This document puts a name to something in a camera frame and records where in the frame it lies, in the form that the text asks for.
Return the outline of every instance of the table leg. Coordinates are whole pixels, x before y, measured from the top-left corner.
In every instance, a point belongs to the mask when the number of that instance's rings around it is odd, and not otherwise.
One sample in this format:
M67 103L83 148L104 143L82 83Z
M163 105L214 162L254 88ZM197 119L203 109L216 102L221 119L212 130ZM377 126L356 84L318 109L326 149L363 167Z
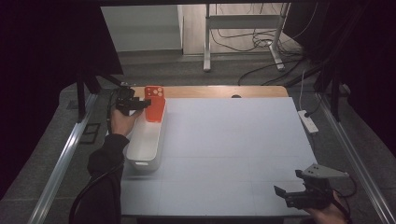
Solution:
M279 52L277 51L277 42L279 41L280 34L282 33L283 25L285 24L286 13L288 12L289 4L290 3L285 3L285 6L283 6L282 11L280 12L280 18L277 24L276 32L274 34L274 40L272 41L271 45L268 47L274 58L274 61L276 63L276 68L278 71L285 70L285 65L282 63L282 60L280 59L279 56Z
M206 17L205 17L205 50L204 50L204 71L210 71L210 41L209 41L209 32L210 32L210 14L209 14L210 5L206 4Z

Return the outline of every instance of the wall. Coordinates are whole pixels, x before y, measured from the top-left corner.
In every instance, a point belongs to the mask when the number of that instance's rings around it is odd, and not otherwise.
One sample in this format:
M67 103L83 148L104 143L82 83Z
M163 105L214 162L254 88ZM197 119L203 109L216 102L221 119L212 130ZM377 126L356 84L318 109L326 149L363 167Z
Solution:
M177 6L101 9L116 51L181 49Z

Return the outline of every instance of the white tray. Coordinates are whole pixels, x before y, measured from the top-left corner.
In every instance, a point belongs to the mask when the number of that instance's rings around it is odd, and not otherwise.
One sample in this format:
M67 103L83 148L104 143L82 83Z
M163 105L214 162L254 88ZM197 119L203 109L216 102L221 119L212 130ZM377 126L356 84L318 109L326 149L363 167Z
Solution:
M137 170L153 171L160 167L165 124L166 103L162 122L146 121L145 112L136 120L131 142L126 150L126 159Z

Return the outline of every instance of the white table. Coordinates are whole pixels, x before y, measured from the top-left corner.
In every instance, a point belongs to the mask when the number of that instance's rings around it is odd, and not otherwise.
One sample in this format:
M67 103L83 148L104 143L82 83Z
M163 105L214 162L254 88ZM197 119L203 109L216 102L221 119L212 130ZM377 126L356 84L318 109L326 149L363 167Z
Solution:
M316 162L291 98L167 99L167 113L160 168L125 163L123 215L306 215L274 191L304 190L294 170Z

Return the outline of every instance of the white device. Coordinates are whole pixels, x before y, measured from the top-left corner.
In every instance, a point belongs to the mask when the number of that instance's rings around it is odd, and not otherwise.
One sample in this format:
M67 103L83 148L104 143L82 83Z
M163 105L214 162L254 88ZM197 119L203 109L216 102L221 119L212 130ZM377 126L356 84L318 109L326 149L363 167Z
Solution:
M308 130L309 133L317 133L319 131L317 125L315 125L314 121L308 117L305 117L306 111L305 110L300 110L298 111L298 115L300 116L301 122L305 126L305 128Z

